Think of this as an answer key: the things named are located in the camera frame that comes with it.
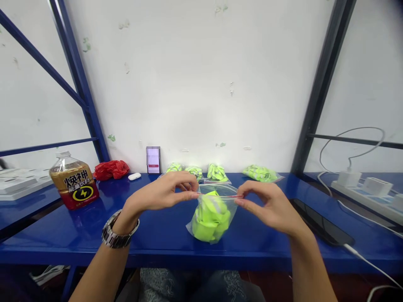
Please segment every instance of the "finger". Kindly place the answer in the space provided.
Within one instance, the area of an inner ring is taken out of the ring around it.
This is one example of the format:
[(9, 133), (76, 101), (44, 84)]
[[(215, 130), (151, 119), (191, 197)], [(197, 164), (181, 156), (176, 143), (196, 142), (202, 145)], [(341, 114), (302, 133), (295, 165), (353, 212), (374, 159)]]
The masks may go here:
[(256, 193), (259, 197), (262, 195), (267, 195), (267, 189), (271, 184), (264, 182), (257, 182), (252, 180), (247, 180), (243, 185), (238, 188), (237, 195), (243, 195), (244, 197), (248, 195), (249, 192)]
[(169, 202), (170, 202), (170, 204), (172, 204), (174, 206), (175, 204), (182, 202), (182, 201), (196, 199), (196, 198), (198, 198), (198, 196), (199, 195), (197, 193), (192, 192), (192, 191), (175, 193), (175, 194), (171, 194), (169, 196)]
[(182, 185), (185, 186), (185, 188), (186, 188), (187, 191), (192, 191), (192, 186), (190, 185), (190, 183), (185, 182), (185, 183), (183, 183)]
[(187, 171), (176, 172), (173, 179), (176, 185), (188, 183), (191, 186), (191, 191), (196, 192), (199, 188), (196, 176)]
[(238, 206), (244, 208), (245, 210), (248, 210), (249, 212), (254, 214), (257, 218), (263, 221), (265, 215), (264, 215), (264, 209), (261, 206), (255, 204), (253, 201), (243, 198), (235, 199), (235, 203)]
[(178, 189), (180, 189), (182, 192), (188, 191), (188, 190), (184, 187), (183, 184), (178, 184), (178, 185), (176, 185), (176, 187), (177, 187)]

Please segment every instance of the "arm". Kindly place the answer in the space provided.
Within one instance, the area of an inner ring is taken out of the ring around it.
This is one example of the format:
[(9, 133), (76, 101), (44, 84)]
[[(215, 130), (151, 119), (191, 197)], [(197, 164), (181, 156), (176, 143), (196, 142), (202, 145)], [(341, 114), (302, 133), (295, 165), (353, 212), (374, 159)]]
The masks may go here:
[(293, 265), (295, 302), (337, 302), (315, 236), (275, 184), (247, 181), (238, 194), (256, 193), (261, 207), (247, 199), (236, 203), (256, 215), (264, 224), (288, 235)]
[[(184, 192), (175, 193), (175, 187)], [(198, 197), (195, 192), (198, 187), (196, 177), (189, 172), (169, 172), (127, 199), (112, 230), (116, 234), (128, 234), (136, 226), (143, 211), (159, 210), (195, 199)], [(113, 301), (125, 269), (129, 247), (112, 249), (102, 243), (70, 301)]]

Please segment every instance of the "ziplock bag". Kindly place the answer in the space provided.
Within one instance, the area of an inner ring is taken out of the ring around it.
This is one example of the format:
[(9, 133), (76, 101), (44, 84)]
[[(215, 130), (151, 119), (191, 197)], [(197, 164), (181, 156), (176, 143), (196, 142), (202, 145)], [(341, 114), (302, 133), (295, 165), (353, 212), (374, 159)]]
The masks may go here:
[(231, 185), (231, 181), (228, 179), (227, 175), (224, 172), (224, 168), (220, 165), (210, 164), (209, 169), (207, 171), (207, 179), (204, 180), (204, 183), (226, 183)]
[(183, 167), (180, 163), (171, 163), (165, 173), (171, 172), (171, 171), (182, 171)]
[(186, 228), (189, 233), (204, 242), (217, 243), (229, 228), (238, 205), (237, 189), (227, 184), (199, 185), (200, 193), (196, 210)]
[(198, 166), (188, 166), (186, 167), (185, 171), (188, 171), (190, 174), (196, 176), (197, 180), (204, 179), (202, 169)]
[(260, 182), (278, 182), (284, 178), (284, 176), (281, 176), (274, 170), (257, 165), (250, 165), (245, 168), (242, 173)]

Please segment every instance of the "red plastic bag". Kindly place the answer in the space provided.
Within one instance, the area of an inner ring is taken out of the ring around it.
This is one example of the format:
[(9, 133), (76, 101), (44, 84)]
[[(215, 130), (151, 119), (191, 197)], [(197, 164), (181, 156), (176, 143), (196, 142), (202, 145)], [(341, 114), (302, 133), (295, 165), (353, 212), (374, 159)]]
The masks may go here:
[(108, 161), (100, 163), (95, 167), (94, 177), (104, 181), (110, 179), (120, 179), (129, 172), (129, 166), (124, 161)]

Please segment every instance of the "blue table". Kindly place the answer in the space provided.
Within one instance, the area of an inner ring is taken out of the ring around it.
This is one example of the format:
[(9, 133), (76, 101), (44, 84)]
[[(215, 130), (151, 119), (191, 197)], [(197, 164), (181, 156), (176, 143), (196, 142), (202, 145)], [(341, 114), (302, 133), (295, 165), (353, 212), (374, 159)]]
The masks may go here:
[[(403, 271), (403, 240), (341, 208), (338, 202), (292, 174), (278, 185), (288, 198), (298, 198), (355, 238), (365, 258), (389, 274)], [(248, 177), (228, 173), (235, 187)], [(134, 191), (155, 180), (143, 174), (130, 182), (99, 183), (100, 199), (85, 208), (68, 211), (64, 206), (27, 227), (0, 245), (0, 263), (65, 264), (87, 266), (101, 244), (101, 229), (122, 208)], [(254, 194), (251, 200), (261, 203)], [(185, 225), (196, 200), (162, 211), (147, 211), (130, 249), (128, 267), (177, 269), (234, 269), (291, 271), (288, 239), (248, 211), (238, 208), (229, 230), (215, 245), (194, 239)], [(377, 273), (343, 248), (319, 241), (326, 267), (332, 273)]]
[(59, 199), (55, 185), (50, 185), (14, 201), (0, 201), (0, 239), (13, 227), (57, 203)]

